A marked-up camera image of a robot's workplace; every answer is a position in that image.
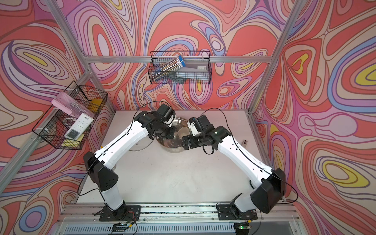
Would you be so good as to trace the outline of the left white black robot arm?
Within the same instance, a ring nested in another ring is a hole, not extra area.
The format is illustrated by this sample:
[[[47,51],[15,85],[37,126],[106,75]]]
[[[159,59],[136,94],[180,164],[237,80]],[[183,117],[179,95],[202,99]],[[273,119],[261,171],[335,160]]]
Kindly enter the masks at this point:
[[[118,175],[113,171],[125,153],[145,137],[172,139],[176,128],[172,122],[175,111],[162,104],[155,111],[137,111],[130,125],[106,146],[95,153],[87,152],[84,163],[87,175],[99,188],[105,205],[110,211],[119,212],[125,207],[117,182]]]

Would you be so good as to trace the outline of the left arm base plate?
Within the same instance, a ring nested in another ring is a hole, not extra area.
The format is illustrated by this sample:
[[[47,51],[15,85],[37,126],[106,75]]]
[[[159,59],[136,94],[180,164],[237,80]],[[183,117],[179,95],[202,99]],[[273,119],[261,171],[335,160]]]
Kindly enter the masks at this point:
[[[99,216],[99,220],[102,222],[115,222],[115,221],[139,221],[141,215],[141,206],[127,206],[122,205],[117,210],[112,211],[109,207],[104,206],[102,210],[95,213],[95,216]]]

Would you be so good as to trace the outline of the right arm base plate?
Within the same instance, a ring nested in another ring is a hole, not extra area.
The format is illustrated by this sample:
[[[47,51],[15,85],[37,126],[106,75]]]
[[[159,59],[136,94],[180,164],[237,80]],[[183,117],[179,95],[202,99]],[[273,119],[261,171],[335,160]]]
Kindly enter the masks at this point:
[[[247,212],[241,212],[235,205],[217,203],[215,208],[217,209],[219,220],[257,220],[256,210],[249,210]]]

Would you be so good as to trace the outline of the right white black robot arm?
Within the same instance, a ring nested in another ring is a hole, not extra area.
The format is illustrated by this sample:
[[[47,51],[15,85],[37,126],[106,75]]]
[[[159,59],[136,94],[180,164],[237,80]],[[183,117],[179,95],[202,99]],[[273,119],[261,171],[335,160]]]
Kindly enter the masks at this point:
[[[285,172],[255,158],[228,128],[214,127],[205,115],[191,117],[188,127],[191,134],[182,138],[184,150],[210,146],[213,152],[218,151],[232,160],[251,181],[254,189],[247,194],[240,193],[231,202],[236,212],[258,209],[262,213],[270,213],[285,196]]]

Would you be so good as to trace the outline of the glass pot lid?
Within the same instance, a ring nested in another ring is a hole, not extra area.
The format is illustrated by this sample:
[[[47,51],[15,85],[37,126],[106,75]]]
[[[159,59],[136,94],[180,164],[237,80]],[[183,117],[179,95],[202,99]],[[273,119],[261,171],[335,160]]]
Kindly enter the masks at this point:
[[[153,141],[154,141],[154,140],[152,140],[150,137],[145,137],[145,138],[139,140],[137,143],[135,143],[135,144],[129,149],[129,151],[137,152],[137,151],[144,150],[144,149],[146,149],[147,147],[149,147],[149,146],[153,143]]]

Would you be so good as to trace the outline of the stainless steel pot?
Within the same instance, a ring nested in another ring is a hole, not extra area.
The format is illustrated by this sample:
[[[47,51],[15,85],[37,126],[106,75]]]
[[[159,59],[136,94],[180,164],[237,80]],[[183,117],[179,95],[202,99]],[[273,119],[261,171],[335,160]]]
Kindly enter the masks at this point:
[[[176,117],[172,122],[172,126],[175,127],[173,139],[165,139],[157,137],[156,141],[167,152],[180,153],[185,151],[182,145],[182,138],[191,134],[188,127],[188,120],[182,117]]]

